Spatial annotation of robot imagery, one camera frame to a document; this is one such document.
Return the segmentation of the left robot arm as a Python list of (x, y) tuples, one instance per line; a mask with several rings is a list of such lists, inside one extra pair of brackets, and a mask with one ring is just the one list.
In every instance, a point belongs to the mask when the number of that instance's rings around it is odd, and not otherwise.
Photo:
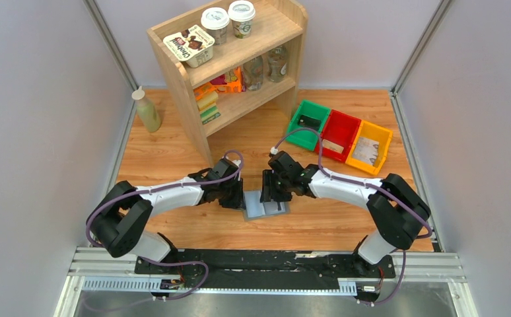
[(188, 174), (181, 180), (158, 186), (132, 186), (118, 182), (86, 220), (86, 236), (113, 258), (127, 254), (162, 261), (170, 243), (161, 234), (145, 229), (149, 219), (181, 207), (211, 203), (241, 209), (241, 160), (225, 157), (212, 168)]

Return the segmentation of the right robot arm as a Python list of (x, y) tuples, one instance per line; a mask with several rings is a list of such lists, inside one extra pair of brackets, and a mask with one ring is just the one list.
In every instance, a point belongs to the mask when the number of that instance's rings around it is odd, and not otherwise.
[(376, 265), (394, 250), (408, 250), (429, 237), (430, 207), (398, 174), (358, 178), (318, 164), (303, 167), (287, 152), (272, 149), (263, 172), (262, 202), (288, 202), (294, 195), (334, 199), (367, 210), (376, 230), (363, 238), (354, 253), (360, 265)]

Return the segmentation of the white credit card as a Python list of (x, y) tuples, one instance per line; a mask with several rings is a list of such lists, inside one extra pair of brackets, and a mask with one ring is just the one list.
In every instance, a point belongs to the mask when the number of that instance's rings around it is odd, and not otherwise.
[(380, 143), (366, 137), (359, 137), (355, 151), (377, 155)]
[(363, 162), (365, 164), (368, 164), (370, 166), (374, 166), (376, 163), (376, 160), (378, 158), (378, 154), (372, 154), (372, 153), (360, 153), (358, 151), (353, 151), (353, 154), (351, 155), (353, 159), (356, 159), (360, 162)]

